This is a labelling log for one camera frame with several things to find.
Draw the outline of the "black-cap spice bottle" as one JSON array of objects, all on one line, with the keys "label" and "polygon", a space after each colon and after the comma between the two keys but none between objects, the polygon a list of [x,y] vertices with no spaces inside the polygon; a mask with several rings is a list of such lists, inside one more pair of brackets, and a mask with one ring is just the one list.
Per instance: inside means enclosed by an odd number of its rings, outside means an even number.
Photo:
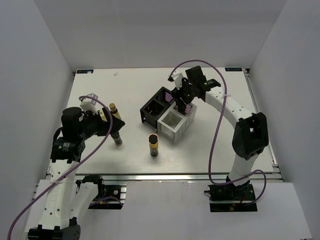
[{"label": "black-cap spice bottle", "polygon": [[112,137],[112,139],[113,139],[113,141],[114,141],[116,146],[121,146],[122,145],[123,140],[122,140],[119,132],[112,133],[111,137]]}]

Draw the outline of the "yellow-label condiment bottle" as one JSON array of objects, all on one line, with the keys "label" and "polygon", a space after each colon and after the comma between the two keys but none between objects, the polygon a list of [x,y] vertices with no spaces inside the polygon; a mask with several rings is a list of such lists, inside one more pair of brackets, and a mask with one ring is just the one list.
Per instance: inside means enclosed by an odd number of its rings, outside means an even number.
[{"label": "yellow-label condiment bottle", "polygon": [[122,120],[121,116],[120,116],[120,113],[116,107],[116,105],[114,103],[110,103],[109,104],[109,109],[110,109],[110,112],[112,113],[112,115],[114,117],[116,117],[117,119],[119,120]]}]

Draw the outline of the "gold-rimmed dark spice bottle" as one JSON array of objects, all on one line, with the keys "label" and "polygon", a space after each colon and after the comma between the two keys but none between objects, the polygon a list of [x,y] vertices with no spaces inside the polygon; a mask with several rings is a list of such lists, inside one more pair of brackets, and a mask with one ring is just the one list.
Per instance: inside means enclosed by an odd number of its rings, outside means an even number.
[{"label": "gold-rimmed dark spice bottle", "polygon": [[157,134],[150,134],[148,136],[149,152],[152,157],[156,157],[159,154],[159,137]]}]

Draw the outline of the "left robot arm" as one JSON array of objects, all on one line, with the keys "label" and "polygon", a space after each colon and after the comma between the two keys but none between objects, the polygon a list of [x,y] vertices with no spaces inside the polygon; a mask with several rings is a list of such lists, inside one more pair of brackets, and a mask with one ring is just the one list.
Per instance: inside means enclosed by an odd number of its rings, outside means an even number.
[{"label": "left robot arm", "polygon": [[125,125],[121,119],[101,111],[69,107],[63,110],[62,126],[52,143],[50,183],[42,216],[36,227],[28,231],[29,240],[78,240],[81,235],[80,221],[94,200],[105,196],[106,187],[98,175],[86,176],[80,188],[72,196],[77,165],[86,147],[85,141],[92,136],[107,137],[118,133]]}]

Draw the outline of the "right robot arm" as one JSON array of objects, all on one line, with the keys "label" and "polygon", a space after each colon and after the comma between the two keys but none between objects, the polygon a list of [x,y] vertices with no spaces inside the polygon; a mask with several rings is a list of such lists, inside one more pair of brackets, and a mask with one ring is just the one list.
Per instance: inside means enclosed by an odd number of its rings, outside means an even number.
[{"label": "right robot arm", "polygon": [[171,94],[180,113],[184,113],[194,98],[203,100],[220,112],[233,127],[232,148],[235,158],[225,187],[226,195],[236,200],[244,193],[253,165],[269,144],[267,118],[262,112],[254,113],[231,98],[226,86],[215,79],[207,79],[200,66],[189,68],[186,76],[174,70],[169,81],[175,83]]}]

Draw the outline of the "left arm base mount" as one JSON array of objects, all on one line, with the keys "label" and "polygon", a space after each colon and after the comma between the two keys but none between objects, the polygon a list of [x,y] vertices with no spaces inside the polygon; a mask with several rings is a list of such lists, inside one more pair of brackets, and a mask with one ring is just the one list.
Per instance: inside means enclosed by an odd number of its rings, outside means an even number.
[{"label": "left arm base mount", "polygon": [[89,209],[94,210],[121,210],[122,209],[122,186],[106,184],[101,175],[85,175],[83,179],[75,181],[76,193],[85,183],[93,183],[97,186],[97,196],[92,200]]}]

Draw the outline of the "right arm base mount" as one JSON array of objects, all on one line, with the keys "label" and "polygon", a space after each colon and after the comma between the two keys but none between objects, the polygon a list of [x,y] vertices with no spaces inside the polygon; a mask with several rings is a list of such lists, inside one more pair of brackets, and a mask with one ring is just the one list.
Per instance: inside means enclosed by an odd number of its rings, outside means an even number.
[{"label": "right arm base mount", "polygon": [[203,192],[209,198],[211,213],[258,211],[255,191],[253,185],[249,182],[239,186],[211,184]]}]

